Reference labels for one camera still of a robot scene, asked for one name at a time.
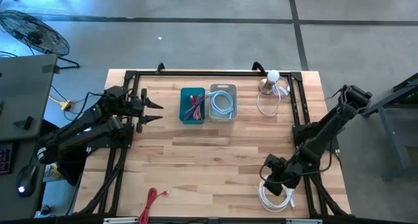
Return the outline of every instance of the gray bin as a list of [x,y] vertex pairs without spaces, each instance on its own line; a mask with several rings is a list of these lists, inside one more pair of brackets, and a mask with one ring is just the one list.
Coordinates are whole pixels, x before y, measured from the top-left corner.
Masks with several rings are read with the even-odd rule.
[[[234,99],[234,110],[232,113],[231,118],[229,118],[229,115],[223,115],[219,114],[217,112],[214,112],[212,110],[211,99],[208,99],[209,101],[209,118],[213,123],[232,123],[236,117],[238,117],[238,101],[236,100],[237,94],[236,94],[236,86],[233,84],[212,84],[210,86],[210,92],[215,92],[218,90],[226,91],[233,99]],[[217,96],[215,98],[215,104],[220,109],[226,109],[229,107],[229,101],[224,96]]]

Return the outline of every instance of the wooden tabletop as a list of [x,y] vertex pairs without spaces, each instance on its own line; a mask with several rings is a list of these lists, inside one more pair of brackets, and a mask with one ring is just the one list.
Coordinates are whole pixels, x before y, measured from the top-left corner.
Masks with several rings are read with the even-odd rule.
[[[125,69],[110,69],[106,88],[122,86]],[[311,121],[320,120],[326,113],[319,73],[302,72]],[[193,217],[308,217],[304,183],[295,190],[296,208],[266,211],[258,198],[259,168],[271,152],[290,158],[294,152],[291,127],[294,124],[290,97],[284,98],[278,114],[272,118],[257,109],[258,83],[262,78],[230,76],[141,76],[140,88],[148,89],[148,97],[164,106],[163,110],[146,109],[147,115],[163,119],[144,126],[142,134],[135,133],[128,150],[121,186],[118,216],[139,216],[146,203],[148,190],[169,190],[151,207],[151,216]],[[211,84],[234,84],[238,89],[238,118],[234,123],[184,125],[179,120],[180,90]],[[263,96],[263,110],[272,112],[277,96]],[[108,149],[99,149],[88,157],[74,211],[83,209],[103,183]],[[328,153],[321,167],[329,162]],[[343,210],[350,213],[346,189],[338,160],[322,173],[324,186]],[[110,188],[108,205],[112,198]],[[313,189],[315,207],[317,192]],[[268,195],[277,204],[284,200]]]

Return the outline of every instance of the coiled white cable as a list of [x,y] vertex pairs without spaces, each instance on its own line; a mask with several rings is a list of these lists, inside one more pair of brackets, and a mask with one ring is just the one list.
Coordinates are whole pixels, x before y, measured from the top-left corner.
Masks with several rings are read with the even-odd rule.
[[264,182],[262,181],[260,182],[260,186],[259,186],[259,199],[261,204],[263,205],[263,207],[270,211],[270,212],[280,212],[282,210],[284,210],[287,205],[290,203],[290,205],[292,206],[292,208],[295,208],[296,204],[293,200],[293,192],[295,191],[294,189],[290,189],[287,188],[285,185],[281,185],[283,187],[283,190],[286,193],[286,199],[279,205],[277,204],[273,204],[271,203],[267,197],[266,197],[266,188],[264,187]]
[[[226,109],[220,109],[215,103],[215,99],[217,96],[226,97],[229,101],[229,107]],[[218,91],[208,93],[208,97],[210,97],[210,107],[212,108],[214,112],[217,112],[223,115],[229,114],[229,118],[231,119],[233,111],[234,111],[234,99],[231,97],[231,95],[229,95],[229,93],[223,90],[218,90]]]
[[286,96],[287,96],[287,94],[290,92],[290,86],[289,86],[288,81],[287,81],[284,77],[282,77],[282,76],[280,76],[280,78],[283,78],[283,79],[285,80],[285,82],[286,82],[286,84],[287,84],[287,88],[286,88],[286,89],[284,89],[284,88],[280,87],[280,86],[278,85],[278,83],[276,83],[276,84],[272,85],[272,91],[273,91],[273,94],[275,94],[275,95],[279,96],[279,101],[278,101],[278,102],[277,102],[277,104],[276,104],[276,109],[274,110],[273,114],[267,114],[266,112],[263,112],[263,111],[260,109],[260,95],[262,94],[261,92],[259,93],[259,95],[258,95],[258,97],[257,97],[257,108],[258,108],[258,109],[259,109],[259,111],[260,111],[261,113],[263,113],[263,115],[265,115],[265,116],[268,116],[268,117],[273,117],[273,116],[275,116],[275,115],[277,114],[277,109],[279,108],[279,105],[280,105],[280,102],[281,102],[281,94],[280,94],[280,91],[282,91],[282,92],[283,92],[283,94],[285,94],[285,97],[286,97]]

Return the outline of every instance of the teal bin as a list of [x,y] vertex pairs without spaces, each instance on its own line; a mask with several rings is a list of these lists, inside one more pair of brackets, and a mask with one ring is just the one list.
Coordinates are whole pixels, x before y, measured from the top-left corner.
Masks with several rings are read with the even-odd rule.
[[191,108],[190,96],[197,97],[199,94],[204,95],[204,88],[182,88],[180,91],[180,120],[184,124],[200,124],[204,122],[204,100],[200,105],[203,120],[195,120],[193,117],[184,120],[184,113]]

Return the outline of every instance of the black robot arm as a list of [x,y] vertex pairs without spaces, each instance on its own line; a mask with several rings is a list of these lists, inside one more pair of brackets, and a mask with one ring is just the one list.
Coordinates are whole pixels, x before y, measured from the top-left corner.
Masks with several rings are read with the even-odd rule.
[[40,137],[37,141],[37,159],[44,164],[59,161],[61,156],[73,149],[86,146],[101,137],[107,136],[112,140],[123,140],[127,128],[114,115],[137,117],[137,131],[142,132],[142,125],[162,118],[161,116],[145,116],[145,106],[162,109],[147,98],[146,89],[142,89],[141,98],[130,96],[129,90],[113,86],[104,91],[101,98],[77,120],[57,131]]
[[324,171],[319,170],[319,166],[325,150],[328,148],[331,151],[331,142],[343,126],[367,109],[372,94],[364,92],[357,86],[346,85],[338,92],[341,93],[338,104],[319,122],[293,127],[293,140],[297,148],[289,160],[268,155],[263,166],[270,168],[272,174],[266,179],[264,186],[273,194],[279,195],[282,190],[281,184],[294,189],[303,175],[309,175],[331,211],[335,215],[345,215],[346,213],[333,201],[322,183],[312,175]]

